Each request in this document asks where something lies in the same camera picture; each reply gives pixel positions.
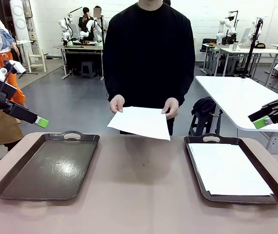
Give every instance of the brown skirt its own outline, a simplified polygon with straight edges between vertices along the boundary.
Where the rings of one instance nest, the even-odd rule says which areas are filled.
[[[23,138],[16,118],[0,110],[0,144],[12,143]]]

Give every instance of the hand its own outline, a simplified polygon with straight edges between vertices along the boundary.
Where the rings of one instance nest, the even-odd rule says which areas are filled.
[[[15,52],[17,53],[17,55],[18,55],[18,57],[20,56],[20,51],[19,51],[19,49],[17,48],[17,46],[15,45],[15,43],[13,42],[12,44],[11,44],[11,46],[12,46],[12,48],[15,50]]]
[[[116,95],[111,100],[111,111],[116,114],[118,111],[123,112],[123,105],[125,104],[125,99],[121,95]]]
[[[166,114],[167,119],[175,118],[179,113],[179,102],[177,99],[171,97],[169,98],[166,103],[165,107],[163,108],[162,114]]]

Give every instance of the sheet of paper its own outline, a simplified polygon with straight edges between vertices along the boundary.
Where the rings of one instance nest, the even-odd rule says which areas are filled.
[[[144,137],[169,140],[166,115],[162,109],[125,107],[117,112],[108,127]]]
[[[238,145],[189,144],[212,195],[270,195],[272,190]]]

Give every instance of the brown tray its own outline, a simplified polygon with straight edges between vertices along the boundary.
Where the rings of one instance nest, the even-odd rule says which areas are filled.
[[[80,139],[65,139],[67,134]],[[43,134],[0,181],[0,198],[70,200],[77,196],[100,137]]]
[[[208,137],[213,137],[214,140],[205,141]],[[265,167],[260,163],[257,157],[252,153],[248,146],[239,138],[222,137],[216,134],[206,134],[203,136],[187,136],[184,138],[187,151],[189,153],[191,162],[193,164],[194,173],[196,175],[201,192],[209,201],[221,202],[221,203],[234,203],[241,205],[276,205],[278,204],[278,184]],[[242,151],[246,154],[248,159],[254,165],[256,170],[265,180],[267,185],[271,188],[274,194],[271,196],[234,196],[234,195],[211,195],[209,191],[206,191],[201,175],[197,169],[194,157],[188,146],[189,143],[202,143],[202,144],[231,144],[239,145]]]

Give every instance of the orange pants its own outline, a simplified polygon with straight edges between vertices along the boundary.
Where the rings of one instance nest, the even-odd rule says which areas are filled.
[[[0,54],[0,67],[4,66],[3,61],[4,60],[13,60],[11,52],[6,52]],[[12,86],[16,87],[17,91],[13,95],[11,101],[14,101],[20,105],[23,105],[25,103],[25,95],[22,92],[22,90],[19,89],[18,83],[17,83],[17,75],[16,74],[10,74],[7,80],[8,84],[11,84]]]

